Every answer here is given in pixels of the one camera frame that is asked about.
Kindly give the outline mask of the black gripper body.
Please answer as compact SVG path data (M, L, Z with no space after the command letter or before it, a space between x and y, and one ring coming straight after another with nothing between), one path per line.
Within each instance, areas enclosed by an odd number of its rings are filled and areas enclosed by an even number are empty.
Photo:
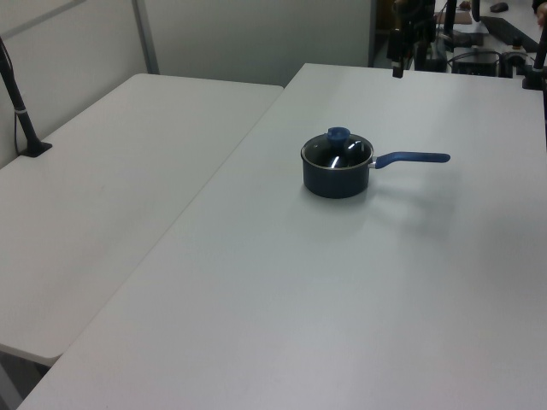
M395 17L400 29L414 29L433 20L434 1L396 0Z

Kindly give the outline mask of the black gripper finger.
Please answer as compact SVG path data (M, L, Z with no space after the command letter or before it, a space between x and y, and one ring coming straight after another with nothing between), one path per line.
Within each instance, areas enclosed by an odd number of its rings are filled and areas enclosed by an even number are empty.
M425 71L428 50L428 35L421 32L417 35L414 43L414 63L415 71Z
M403 33L399 29L390 31L386 57L391 61L392 76L397 79L403 77Z

